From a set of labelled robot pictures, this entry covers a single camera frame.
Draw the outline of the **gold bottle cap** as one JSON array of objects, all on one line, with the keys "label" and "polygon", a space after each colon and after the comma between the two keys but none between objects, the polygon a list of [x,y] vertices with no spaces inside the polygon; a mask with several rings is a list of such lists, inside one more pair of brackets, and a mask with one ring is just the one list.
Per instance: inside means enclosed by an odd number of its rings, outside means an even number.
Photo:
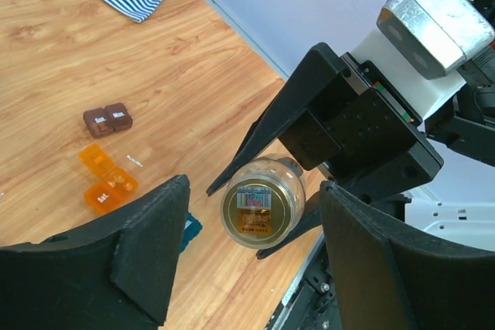
[{"label": "gold bottle cap", "polygon": [[298,179],[247,178],[228,185],[220,216],[233,240],[262,250],[281,243],[294,230],[305,202],[306,190]]}]

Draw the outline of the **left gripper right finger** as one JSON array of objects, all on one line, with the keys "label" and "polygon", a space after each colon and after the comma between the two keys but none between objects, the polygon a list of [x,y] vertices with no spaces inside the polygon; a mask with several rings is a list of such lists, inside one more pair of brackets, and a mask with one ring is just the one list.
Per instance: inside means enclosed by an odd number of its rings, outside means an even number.
[{"label": "left gripper right finger", "polygon": [[422,232],[334,182],[320,214],[345,329],[492,329],[494,253]]}]

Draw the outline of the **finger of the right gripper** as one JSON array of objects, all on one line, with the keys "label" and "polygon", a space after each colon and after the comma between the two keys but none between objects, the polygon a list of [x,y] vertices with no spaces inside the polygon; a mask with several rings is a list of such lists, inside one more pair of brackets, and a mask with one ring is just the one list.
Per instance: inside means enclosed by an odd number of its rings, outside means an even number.
[{"label": "finger of the right gripper", "polygon": [[277,251],[287,246],[294,240],[298,239],[305,233],[309,232],[310,230],[313,230],[317,226],[320,226],[321,224],[322,224],[322,220],[318,207],[316,207],[315,209],[309,212],[304,212],[298,224],[288,233],[288,235],[280,243],[277,243],[274,247],[269,247],[267,249],[259,250],[256,253],[257,259],[263,260],[271,256],[272,254],[276,253]]}]

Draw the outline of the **orange pill box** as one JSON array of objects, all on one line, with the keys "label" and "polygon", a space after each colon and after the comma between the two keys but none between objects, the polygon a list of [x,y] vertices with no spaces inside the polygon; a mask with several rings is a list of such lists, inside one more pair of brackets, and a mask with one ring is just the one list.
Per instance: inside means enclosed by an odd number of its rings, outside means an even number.
[{"label": "orange pill box", "polygon": [[123,206],[136,192],[138,181],[96,143],[87,146],[79,158],[96,177],[96,182],[84,193],[85,202],[101,215]]}]

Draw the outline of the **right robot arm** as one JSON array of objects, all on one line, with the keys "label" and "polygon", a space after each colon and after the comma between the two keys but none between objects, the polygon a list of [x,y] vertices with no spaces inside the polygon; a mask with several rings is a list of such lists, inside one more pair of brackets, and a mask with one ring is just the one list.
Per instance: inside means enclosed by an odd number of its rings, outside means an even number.
[{"label": "right robot arm", "polygon": [[274,140],[365,203],[431,182],[434,141],[492,165],[494,0],[387,0],[354,51],[311,47],[207,194],[260,178]]}]

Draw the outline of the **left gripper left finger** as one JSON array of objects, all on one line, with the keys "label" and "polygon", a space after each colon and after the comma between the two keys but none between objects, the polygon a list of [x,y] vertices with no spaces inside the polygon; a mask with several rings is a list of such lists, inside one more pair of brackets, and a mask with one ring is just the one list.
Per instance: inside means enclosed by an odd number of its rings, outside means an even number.
[{"label": "left gripper left finger", "polygon": [[89,223],[1,249],[3,329],[156,329],[166,322],[188,215],[176,175]]}]

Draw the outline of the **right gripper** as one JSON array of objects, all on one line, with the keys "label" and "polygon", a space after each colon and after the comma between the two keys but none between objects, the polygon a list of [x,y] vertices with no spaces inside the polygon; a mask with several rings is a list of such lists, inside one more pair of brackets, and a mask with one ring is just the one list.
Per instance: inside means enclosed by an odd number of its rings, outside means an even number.
[{"label": "right gripper", "polygon": [[442,168],[442,157],[418,129],[421,121],[373,63],[360,64],[349,53],[340,58],[317,43],[207,195],[279,137],[305,170],[320,168],[365,203],[381,201],[431,182]]}]

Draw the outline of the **clear glass pill bottle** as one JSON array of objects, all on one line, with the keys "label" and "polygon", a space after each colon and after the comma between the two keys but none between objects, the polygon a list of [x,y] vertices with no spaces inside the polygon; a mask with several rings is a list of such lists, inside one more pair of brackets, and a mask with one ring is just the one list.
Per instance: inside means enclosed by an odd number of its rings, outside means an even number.
[{"label": "clear glass pill bottle", "polygon": [[292,179],[298,179],[306,189],[302,168],[295,160],[281,154],[261,156],[247,163],[234,174],[227,183],[227,188],[231,182],[260,177],[280,179],[285,182],[290,182]]}]

